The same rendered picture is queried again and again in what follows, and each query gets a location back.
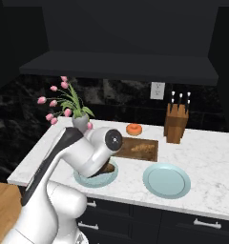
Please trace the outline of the wooden knife block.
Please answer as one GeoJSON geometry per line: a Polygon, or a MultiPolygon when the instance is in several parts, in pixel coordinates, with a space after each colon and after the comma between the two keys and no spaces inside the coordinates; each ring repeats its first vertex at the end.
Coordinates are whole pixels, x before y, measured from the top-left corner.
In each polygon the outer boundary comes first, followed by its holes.
{"type": "Polygon", "coordinates": [[[167,143],[180,143],[188,118],[189,112],[185,111],[183,104],[168,104],[164,123],[164,136],[167,143]]]}

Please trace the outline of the dark brown pastry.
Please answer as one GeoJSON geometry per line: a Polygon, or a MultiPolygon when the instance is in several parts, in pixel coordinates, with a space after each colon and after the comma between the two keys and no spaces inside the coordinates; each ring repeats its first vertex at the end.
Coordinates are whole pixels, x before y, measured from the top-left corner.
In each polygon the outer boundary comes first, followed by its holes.
{"type": "Polygon", "coordinates": [[[103,173],[112,173],[115,170],[115,166],[110,163],[106,163],[94,176],[103,174],[103,173]]]}

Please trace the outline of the dark cupboard door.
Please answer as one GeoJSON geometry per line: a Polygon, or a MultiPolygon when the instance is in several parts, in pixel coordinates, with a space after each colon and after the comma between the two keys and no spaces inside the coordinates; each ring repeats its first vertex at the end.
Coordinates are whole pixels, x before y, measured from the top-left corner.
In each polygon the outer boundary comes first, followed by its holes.
{"type": "Polygon", "coordinates": [[[138,244],[156,244],[161,214],[158,209],[134,206],[132,240],[138,244]]]}

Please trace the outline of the white wall outlet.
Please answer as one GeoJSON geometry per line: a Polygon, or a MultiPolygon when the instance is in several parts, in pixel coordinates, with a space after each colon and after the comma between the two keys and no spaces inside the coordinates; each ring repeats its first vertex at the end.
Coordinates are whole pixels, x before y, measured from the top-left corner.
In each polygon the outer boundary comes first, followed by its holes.
{"type": "Polygon", "coordinates": [[[153,82],[151,84],[150,98],[155,100],[162,100],[164,97],[165,84],[161,82],[153,82]]]}

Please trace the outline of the dark upper cabinets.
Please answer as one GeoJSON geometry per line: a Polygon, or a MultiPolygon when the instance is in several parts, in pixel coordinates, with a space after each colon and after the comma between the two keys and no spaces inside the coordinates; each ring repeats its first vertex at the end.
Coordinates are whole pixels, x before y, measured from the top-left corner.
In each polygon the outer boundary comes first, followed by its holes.
{"type": "Polygon", "coordinates": [[[0,0],[1,7],[41,9],[52,51],[205,56],[229,0],[0,0]]]}

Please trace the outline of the dark wooden cutting board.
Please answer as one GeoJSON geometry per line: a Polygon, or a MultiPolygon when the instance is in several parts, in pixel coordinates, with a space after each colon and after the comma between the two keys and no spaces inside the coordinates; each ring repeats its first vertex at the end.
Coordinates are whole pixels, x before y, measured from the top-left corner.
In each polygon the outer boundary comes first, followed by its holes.
{"type": "Polygon", "coordinates": [[[158,141],[124,137],[116,157],[157,162],[158,141]]]}

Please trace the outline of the pink tulips in grey vase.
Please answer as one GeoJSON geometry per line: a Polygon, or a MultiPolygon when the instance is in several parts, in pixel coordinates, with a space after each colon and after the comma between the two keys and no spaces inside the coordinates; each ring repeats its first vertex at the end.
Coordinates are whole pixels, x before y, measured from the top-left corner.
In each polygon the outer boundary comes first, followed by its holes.
{"type": "Polygon", "coordinates": [[[80,131],[91,130],[93,124],[90,122],[90,117],[94,117],[94,113],[84,105],[66,76],[61,76],[60,86],[61,88],[57,86],[50,87],[52,92],[60,92],[59,97],[47,98],[40,96],[37,98],[38,105],[43,105],[50,101],[50,108],[60,107],[59,112],[49,112],[45,116],[46,120],[55,125],[59,116],[70,117],[73,125],[80,131]]]}

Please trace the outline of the orange donut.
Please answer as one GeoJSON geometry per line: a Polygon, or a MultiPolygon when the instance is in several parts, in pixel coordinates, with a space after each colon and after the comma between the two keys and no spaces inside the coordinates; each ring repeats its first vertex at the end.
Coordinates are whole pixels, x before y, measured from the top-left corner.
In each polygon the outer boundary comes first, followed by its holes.
{"type": "Polygon", "coordinates": [[[126,127],[126,132],[129,135],[140,135],[142,133],[142,127],[139,124],[131,123],[126,127]]]}

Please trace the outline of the light blue plate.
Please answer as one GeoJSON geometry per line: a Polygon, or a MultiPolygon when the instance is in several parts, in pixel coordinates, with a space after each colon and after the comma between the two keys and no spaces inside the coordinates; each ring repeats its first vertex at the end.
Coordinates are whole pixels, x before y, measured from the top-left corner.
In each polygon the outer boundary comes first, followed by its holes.
{"type": "Polygon", "coordinates": [[[178,199],[191,190],[191,180],[181,168],[168,163],[155,163],[143,173],[143,184],[154,195],[178,199]]]}
{"type": "Polygon", "coordinates": [[[94,177],[86,178],[78,172],[73,173],[73,177],[77,183],[87,188],[101,188],[111,184],[118,175],[117,164],[110,159],[109,163],[114,166],[114,171],[111,173],[102,173],[94,177]]]}

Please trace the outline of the light wooden table top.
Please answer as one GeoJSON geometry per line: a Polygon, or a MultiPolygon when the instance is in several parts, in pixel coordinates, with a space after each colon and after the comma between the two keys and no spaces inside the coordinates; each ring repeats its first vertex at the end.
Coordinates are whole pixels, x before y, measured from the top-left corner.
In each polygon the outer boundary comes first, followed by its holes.
{"type": "Polygon", "coordinates": [[[21,193],[15,185],[0,183],[0,244],[18,218],[21,193]]]}

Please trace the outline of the dark drawer front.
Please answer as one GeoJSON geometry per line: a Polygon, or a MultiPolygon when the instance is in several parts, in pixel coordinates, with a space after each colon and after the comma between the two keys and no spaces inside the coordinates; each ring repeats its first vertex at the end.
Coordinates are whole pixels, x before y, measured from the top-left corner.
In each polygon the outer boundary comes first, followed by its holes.
{"type": "Polygon", "coordinates": [[[77,223],[82,221],[84,224],[97,224],[99,230],[79,227],[84,235],[88,237],[90,244],[129,244],[130,224],[126,220],[117,220],[113,217],[97,217],[95,220],[85,218],[84,216],[77,219],[77,223]]]}
{"type": "Polygon", "coordinates": [[[161,216],[157,244],[229,244],[229,221],[164,211],[161,216]],[[194,225],[195,219],[221,224],[221,229],[194,225]]]}
{"type": "Polygon", "coordinates": [[[85,218],[95,220],[97,217],[115,217],[122,220],[132,220],[130,214],[130,205],[120,202],[114,202],[109,200],[103,200],[98,198],[88,198],[88,202],[95,201],[96,207],[90,207],[87,205],[87,210],[83,214],[85,218]]]}

